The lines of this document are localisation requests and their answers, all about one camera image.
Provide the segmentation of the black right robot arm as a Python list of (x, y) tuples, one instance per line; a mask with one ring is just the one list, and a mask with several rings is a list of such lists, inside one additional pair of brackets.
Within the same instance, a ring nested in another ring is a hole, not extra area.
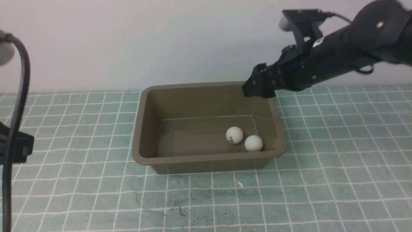
[(379, 62), (411, 66), (411, 10), (397, 0), (375, 0), (348, 25), (323, 35), (320, 25), (346, 17), (320, 9), (284, 9), (279, 27), (291, 31), (296, 44), (282, 49), (272, 65), (253, 68), (242, 85), (245, 97), (275, 97), (276, 90), (303, 91), (349, 72), (369, 75)]

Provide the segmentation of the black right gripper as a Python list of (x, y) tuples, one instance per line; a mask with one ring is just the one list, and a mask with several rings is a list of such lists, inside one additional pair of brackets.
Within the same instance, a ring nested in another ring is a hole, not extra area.
[(282, 52), (271, 66), (257, 64), (242, 85), (244, 97), (276, 97), (275, 90), (301, 91), (354, 70), (354, 45), (344, 34), (309, 40)]

